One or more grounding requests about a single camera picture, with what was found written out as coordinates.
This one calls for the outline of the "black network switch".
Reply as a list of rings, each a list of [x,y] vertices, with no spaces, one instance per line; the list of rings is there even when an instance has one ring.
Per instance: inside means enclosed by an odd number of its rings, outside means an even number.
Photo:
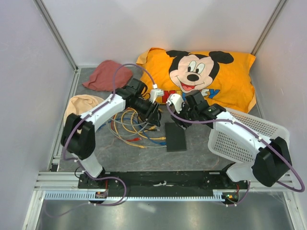
[[[165,123],[166,151],[180,152],[187,150],[185,131],[175,123]]]

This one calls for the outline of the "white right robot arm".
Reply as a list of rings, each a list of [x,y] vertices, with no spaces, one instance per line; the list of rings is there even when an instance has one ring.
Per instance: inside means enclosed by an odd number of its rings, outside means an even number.
[[[216,103],[209,105],[199,91],[193,91],[185,99],[172,94],[167,105],[174,106],[171,118],[181,128],[187,129],[192,124],[211,128],[209,150],[233,161],[220,176],[222,187],[229,189],[243,180],[257,180],[271,187],[289,171],[271,150],[274,148],[291,162],[289,131],[285,127]]]

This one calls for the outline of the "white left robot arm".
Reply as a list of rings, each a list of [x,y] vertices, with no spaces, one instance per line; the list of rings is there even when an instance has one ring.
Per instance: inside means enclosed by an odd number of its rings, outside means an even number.
[[[105,170],[94,154],[95,133],[102,124],[115,114],[132,108],[144,116],[146,124],[160,126],[161,113],[156,99],[163,96],[164,91],[154,84],[150,98],[144,99],[142,92],[145,88],[145,83],[133,79],[128,85],[115,89],[114,93],[91,110],[81,115],[71,113],[66,118],[61,145],[89,175],[88,182],[94,188],[101,188],[105,184]]]

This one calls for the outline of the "orange Mickey Mouse pillow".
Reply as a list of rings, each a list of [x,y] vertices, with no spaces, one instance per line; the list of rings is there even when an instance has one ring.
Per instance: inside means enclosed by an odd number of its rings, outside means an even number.
[[[249,113],[256,104],[250,69],[255,56],[226,51],[166,51],[150,48],[136,64],[146,71],[141,81],[150,93],[153,83],[164,91],[157,102],[165,104],[171,94],[185,97],[199,91],[209,104]]]

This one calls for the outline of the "white plastic basket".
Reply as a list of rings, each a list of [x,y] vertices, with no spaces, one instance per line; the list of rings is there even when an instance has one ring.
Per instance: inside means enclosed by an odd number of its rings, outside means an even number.
[[[289,131],[278,124],[230,108],[226,108],[226,112],[221,113],[217,118],[244,124],[267,143],[270,143],[271,139],[281,137],[289,145]],[[226,174],[234,182],[256,180],[252,166],[261,147],[265,145],[254,135],[231,122],[214,123],[209,135],[209,150],[235,163],[226,170]]]

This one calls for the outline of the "red cloth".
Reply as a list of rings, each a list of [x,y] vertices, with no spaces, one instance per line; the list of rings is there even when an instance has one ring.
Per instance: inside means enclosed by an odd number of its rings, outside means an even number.
[[[113,91],[113,75],[121,64],[105,60],[90,75],[89,80],[83,83],[87,89],[94,91]],[[115,76],[115,89],[124,87],[133,76],[132,71],[127,67],[121,67]]]

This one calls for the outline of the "peach bucket hat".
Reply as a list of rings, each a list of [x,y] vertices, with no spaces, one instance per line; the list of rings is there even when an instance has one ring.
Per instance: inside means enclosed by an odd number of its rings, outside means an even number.
[[[93,109],[103,101],[103,98],[93,95],[82,94],[73,96],[72,98],[70,98],[67,108],[65,110],[63,124],[66,123],[66,119],[71,113],[81,115],[82,113]]]

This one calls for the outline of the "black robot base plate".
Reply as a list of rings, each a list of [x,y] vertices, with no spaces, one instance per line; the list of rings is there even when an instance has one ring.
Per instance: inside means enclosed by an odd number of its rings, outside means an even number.
[[[134,195],[208,195],[214,190],[236,191],[248,187],[248,182],[232,182],[223,171],[152,171],[108,172],[105,181],[95,181],[81,174],[79,189],[107,189],[122,196],[124,186]]]

